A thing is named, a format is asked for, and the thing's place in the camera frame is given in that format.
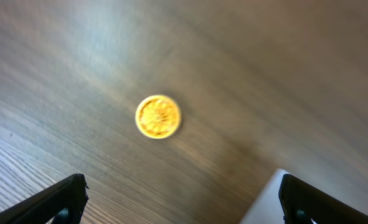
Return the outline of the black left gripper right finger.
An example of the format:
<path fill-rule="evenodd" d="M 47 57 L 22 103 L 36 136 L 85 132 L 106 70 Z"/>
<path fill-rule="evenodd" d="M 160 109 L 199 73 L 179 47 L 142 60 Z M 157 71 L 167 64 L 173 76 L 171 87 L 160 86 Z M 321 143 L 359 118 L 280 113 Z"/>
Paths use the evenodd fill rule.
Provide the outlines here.
<path fill-rule="evenodd" d="M 282 177 L 279 199 L 286 224 L 368 224 L 368 215 L 291 174 Z"/>

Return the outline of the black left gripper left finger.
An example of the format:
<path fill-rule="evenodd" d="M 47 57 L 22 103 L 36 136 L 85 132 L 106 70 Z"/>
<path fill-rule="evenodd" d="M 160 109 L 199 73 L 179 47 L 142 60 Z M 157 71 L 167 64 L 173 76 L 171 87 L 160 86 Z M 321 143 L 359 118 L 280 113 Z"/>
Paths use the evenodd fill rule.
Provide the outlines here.
<path fill-rule="evenodd" d="M 71 176 L 0 213 L 0 224 L 79 224 L 88 202 L 83 174 Z"/>

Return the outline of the yellow round toy wheel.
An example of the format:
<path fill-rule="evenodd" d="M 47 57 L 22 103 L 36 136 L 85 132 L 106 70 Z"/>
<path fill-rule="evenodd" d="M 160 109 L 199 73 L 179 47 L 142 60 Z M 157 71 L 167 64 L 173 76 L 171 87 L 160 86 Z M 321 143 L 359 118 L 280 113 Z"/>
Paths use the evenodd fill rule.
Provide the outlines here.
<path fill-rule="evenodd" d="M 134 120 L 138 130 L 147 138 L 165 139 L 179 129 L 182 113 L 171 97 L 152 95 L 138 105 Z"/>

